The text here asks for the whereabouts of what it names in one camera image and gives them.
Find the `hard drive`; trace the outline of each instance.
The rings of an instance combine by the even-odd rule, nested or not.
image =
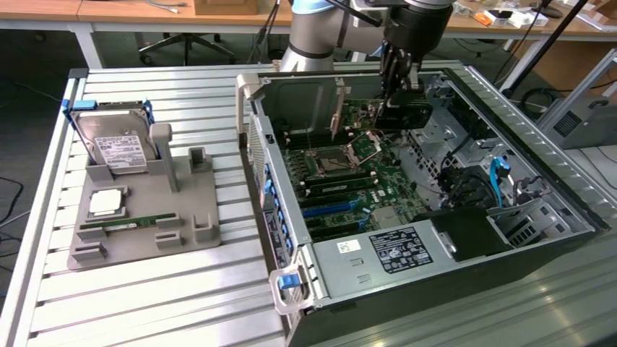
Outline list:
[[[145,162],[158,157],[149,137],[147,102],[75,101],[69,118],[93,165],[106,165],[111,174],[146,171]]]

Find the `warning label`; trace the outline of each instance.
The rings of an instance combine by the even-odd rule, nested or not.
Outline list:
[[[386,273],[397,273],[433,260],[413,227],[369,237]]]
[[[143,149],[137,135],[97,137],[94,140],[109,168],[133,168],[145,165]]]

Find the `aluminum extrusion table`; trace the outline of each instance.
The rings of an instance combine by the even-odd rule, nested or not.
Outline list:
[[[223,241],[214,249],[66,269],[85,149],[58,113],[0,318],[1,346],[283,345],[235,142],[234,76],[251,71],[271,66],[103,69],[69,79],[65,99],[149,99],[155,121],[171,124],[173,155],[205,145]],[[615,268],[609,233],[523,280],[322,345],[582,346],[617,331]]]

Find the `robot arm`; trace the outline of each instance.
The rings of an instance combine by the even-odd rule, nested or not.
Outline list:
[[[295,0],[282,71],[333,69],[334,47],[381,53],[381,88],[391,106],[423,91],[417,77],[422,58],[438,44],[453,0],[374,0],[387,7],[383,27],[354,27],[350,14],[326,0]]]

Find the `floor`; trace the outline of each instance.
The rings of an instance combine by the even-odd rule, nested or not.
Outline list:
[[[38,41],[33,31],[0,30],[0,42],[2,42],[0,46],[0,176],[19,181],[23,185],[11,216],[27,211],[31,205],[57,116],[58,102],[54,99],[61,98],[67,70],[85,67],[74,36],[66,32],[45,34],[46,39]],[[157,33],[146,33],[143,37],[146,42],[162,39],[162,35]],[[222,39],[222,45],[235,53],[237,62],[243,64],[250,52],[251,36],[222,35]],[[95,41],[106,67],[143,66],[135,52],[131,34],[97,33]],[[270,48],[285,49],[286,41],[285,35],[273,35]],[[475,55],[467,50],[487,52]],[[345,51],[337,51],[335,59],[342,61],[345,55]],[[155,66],[179,65],[182,46],[170,46],[150,53],[150,57]],[[443,39],[426,58],[458,59],[465,64],[473,65],[491,80],[507,57],[509,53],[491,43]],[[226,58],[194,46],[190,51],[190,64],[226,64]],[[543,80],[531,74],[514,94],[514,99],[529,88],[543,86],[546,86]],[[17,190],[15,184],[0,180],[0,218],[7,212]],[[25,227],[26,217],[6,225],[1,232],[19,237]],[[0,269],[0,305],[3,303],[3,295],[9,287],[9,270],[15,261],[15,255],[5,257],[3,254],[18,251],[18,242],[5,240],[3,236],[1,238],[3,241],[0,243],[0,266],[5,269]]]

